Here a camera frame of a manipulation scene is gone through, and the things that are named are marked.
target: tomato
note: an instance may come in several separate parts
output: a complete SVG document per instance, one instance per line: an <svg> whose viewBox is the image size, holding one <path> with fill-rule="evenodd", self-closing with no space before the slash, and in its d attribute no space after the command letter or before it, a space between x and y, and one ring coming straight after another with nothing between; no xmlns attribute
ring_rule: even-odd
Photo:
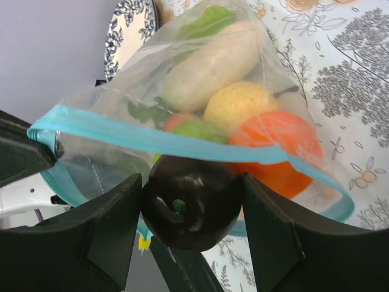
<svg viewBox="0 0 389 292"><path fill-rule="evenodd" d="M173 128L175 128L180 123L188 119L198 119L198 118L192 114L173 114L165 121L164 131L171 132Z"/></svg>
<svg viewBox="0 0 389 292"><path fill-rule="evenodd" d="M287 154L296 155L320 167L322 145L315 130L301 117L284 111L260 114L244 122L234 132L230 145L270 147L279 145ZM264 165L256 162L238 163L241 172L248 172L286 198L304 191L312 178L299 173L289 162Z"/></svg>

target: potato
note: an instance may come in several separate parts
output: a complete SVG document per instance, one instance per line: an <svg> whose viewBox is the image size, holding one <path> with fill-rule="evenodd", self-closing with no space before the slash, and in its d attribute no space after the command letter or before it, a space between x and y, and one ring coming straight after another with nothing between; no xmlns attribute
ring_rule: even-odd
<svg viewBox="0 0 389 292"><path fill-rule="evenodd" d="M175 110L205 108L212 95L241 80L260 59L266 31L251 21L227 26L167 74L161 98Z"/></svg>
<svg viewBox="0 0 389 292"><path fill-rule="evenodd" d="M275 111L278 107L278 100L272 92L261 85L236 82L211 97L204 120L231 133L251 117Z"/></svg>

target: clear plastic bag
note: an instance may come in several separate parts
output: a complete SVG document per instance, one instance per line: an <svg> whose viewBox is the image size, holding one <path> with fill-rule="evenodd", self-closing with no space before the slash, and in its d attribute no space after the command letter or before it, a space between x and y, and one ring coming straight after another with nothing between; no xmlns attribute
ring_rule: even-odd
<svg viewBox="0 0 389 292"><path fill-rule="evenodd" d="M266 28L239 1L204 0L170 21L111 82L65 99L29 136L56 154L43 176L73 206L133 173L147 182L162 153L236 162L334 220L354 208L332 175L300 88ZM245 234L242 221L232 234Z"/></svg>

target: floral pattern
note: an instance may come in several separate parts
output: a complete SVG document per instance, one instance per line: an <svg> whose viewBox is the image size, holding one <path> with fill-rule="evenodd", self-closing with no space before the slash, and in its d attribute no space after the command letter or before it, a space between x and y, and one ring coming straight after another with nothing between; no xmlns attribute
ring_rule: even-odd
<svg viewBox="0 0 389 292"><path fill-rule="evenodd" d="M139 36L136 38L130 33L136 27ZM105 42L105 77L110 81L120 67L128 60L131 54L121 54L127 33L131 36L131 49L133 53L141 47L156 31L156 14L153 0L120 0L114 16L109 23L109 30Z"/></svg>
<svg viewBox="0 0 389 292"><path fill-rule="evenodd" d="M198 1L156 0L160 22L172 20ZM266 25L284 69L301 88L326 156L335 166L334 175L354 200L355 211L345 223L371 230L389 228L387 1L248 3ZM125 38L125 33L115 31L107 36L107 48L122 45L120 34ZM326 196L320 194L329 190L315 182L312 191L317 195L306 202L324 206ZM227 236L203 255L224 291L256 292L246 238Z"/></svg>

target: yellow object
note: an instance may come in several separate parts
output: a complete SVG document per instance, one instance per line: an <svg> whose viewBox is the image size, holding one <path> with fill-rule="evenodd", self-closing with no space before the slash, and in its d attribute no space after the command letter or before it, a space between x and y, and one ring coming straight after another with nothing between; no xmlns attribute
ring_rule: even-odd
<svg viewBox="0 0 389 292"><path fill-rule="evenodd" d="M211 97L204 120L231 133L251 117L277 109L272 92L257 83L241 81Z"/></svg>
<svg viewBox="0 0 389 292"><path fill-rule="evenodd" d="M138 250L141 251L145 249L148 251L150 248L150 244L151 244L151 238L145 240L145 238L141 235L138 241Z"/></svg>

